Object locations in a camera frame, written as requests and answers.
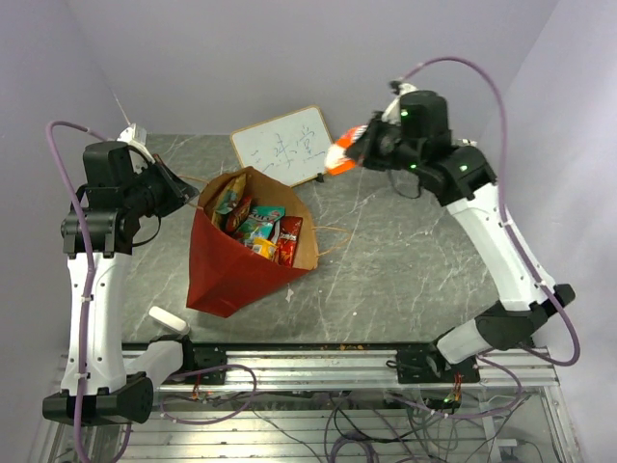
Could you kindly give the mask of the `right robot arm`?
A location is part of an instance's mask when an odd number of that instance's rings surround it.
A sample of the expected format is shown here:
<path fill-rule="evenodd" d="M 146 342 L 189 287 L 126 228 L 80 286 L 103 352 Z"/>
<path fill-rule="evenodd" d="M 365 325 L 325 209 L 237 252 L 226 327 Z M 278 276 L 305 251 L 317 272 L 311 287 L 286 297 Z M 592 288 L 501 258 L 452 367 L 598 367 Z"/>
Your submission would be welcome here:
<path fill-rule="evenodd" d="M 482 151 L 453 142 L 442 96 L 400 93 L 386 111 L 349 129 L 328 149 L 326 168 L 335 175 L 356 166 L 415 175 L 466 232 L 496 285 L 489 309 L 432 342 L 424 360 L 432 379 L 448 380 L 459 363 L 489 349 L 519 345 L 575 300 L 572 286 L 556 283 L 524 243 Z"/>

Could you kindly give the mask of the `tan kettle chips bag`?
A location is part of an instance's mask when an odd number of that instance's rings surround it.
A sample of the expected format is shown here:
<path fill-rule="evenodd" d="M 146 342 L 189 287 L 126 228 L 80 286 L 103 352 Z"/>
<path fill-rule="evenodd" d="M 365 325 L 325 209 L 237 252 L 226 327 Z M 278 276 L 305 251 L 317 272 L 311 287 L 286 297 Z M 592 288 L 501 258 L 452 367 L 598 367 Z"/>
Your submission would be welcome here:
<path fill-rule="evenodd" d="M 239 204 L 243 197 L 246 186 L 246 175 L 242 174 L 232 178 L 217 197 L 212 211 L 212 224 L 218 229 L 222 228 L 224 219 Z"/>

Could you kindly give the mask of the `orange snack bag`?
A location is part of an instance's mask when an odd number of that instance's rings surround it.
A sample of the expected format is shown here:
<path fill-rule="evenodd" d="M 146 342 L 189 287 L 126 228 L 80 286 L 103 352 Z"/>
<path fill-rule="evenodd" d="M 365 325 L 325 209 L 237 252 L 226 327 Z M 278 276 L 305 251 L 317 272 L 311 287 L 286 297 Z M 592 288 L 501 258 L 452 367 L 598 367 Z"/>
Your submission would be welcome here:
<path fill-rule="evenodd" d="M 356 162 L 348 156 L 347 151 L 363 136 L 366 129 L 366 124 L 354 126 L 331 144 L 325 157 L 328 174 L 337 176 L 356 167 Z"/>

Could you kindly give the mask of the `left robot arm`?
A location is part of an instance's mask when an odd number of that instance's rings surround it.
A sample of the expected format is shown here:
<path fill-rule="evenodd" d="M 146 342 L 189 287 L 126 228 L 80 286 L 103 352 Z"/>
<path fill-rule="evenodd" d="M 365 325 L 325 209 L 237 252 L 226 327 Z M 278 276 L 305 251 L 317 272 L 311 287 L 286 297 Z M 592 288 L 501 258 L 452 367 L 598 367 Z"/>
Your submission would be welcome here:
<path fill-rule="evenodd" d="M 168 378 L 185 383 L 196 373 L 193 344 L 185 334 L 152 340 L 127 363 L 122 356 L 121 309 L 134 237 L 144 217 L 162 219 L 198 191 L 159 159 L 136 169 L 132 157 L 145 153 L 122 141 L 85 148 L 86 182 L 74 192 L 61 225 L 71 282 L 67 367 L 59 392 L 42 402 L 51 421 L 98 426 L 145 422 L 154 392 Z"/>

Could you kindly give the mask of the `red cookie snack bag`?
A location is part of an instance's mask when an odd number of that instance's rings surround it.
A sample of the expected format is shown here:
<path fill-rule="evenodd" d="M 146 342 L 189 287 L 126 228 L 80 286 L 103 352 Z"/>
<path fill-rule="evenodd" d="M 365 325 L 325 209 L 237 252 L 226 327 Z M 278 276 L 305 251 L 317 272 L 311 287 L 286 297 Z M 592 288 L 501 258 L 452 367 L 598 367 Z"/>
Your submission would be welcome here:
<path fill-rule="evenodd" d="M 248 218 L 253 198 L 251 196 L 243 197 L 237 206 L 228 214 L 225 222 L 225 233 L 232 235 Z"/>

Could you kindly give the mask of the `red paper bag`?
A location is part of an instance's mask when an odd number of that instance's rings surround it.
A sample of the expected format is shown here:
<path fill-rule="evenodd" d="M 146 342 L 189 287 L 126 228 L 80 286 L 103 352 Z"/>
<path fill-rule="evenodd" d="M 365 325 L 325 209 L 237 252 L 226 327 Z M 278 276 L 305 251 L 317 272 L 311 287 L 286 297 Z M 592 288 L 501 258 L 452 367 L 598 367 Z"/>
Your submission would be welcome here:
<path fill-rule="evenodd" d="M 219 230 L 211 220 L 215 200 L 227 184 L 246 176 L 245 192 L 258 205 L 282 205 L 303 219 L 294 264 L 286 267 L 259 256 Z M 189 285 L 186 306 L 229 317 L 314 270 L 318 245 L 308 207 L 291 187 L 247 167 L 215 177 L 202 189 L 190 237 Z"/>

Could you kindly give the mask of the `red Doritos bag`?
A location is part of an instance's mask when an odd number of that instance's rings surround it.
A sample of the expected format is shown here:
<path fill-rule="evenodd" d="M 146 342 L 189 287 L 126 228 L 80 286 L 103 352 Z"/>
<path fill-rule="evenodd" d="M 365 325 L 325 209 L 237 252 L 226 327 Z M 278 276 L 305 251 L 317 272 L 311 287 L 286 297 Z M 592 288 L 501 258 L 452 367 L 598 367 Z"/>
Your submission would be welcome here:
<path fill-rule="evenodd" d="M 284 216 L 277 223 L 277 226 L 278 234 L 276 244 L 278 247 L 278 264 L 292 267 L 303 226 L 303 218 L 298 216 Z"/>

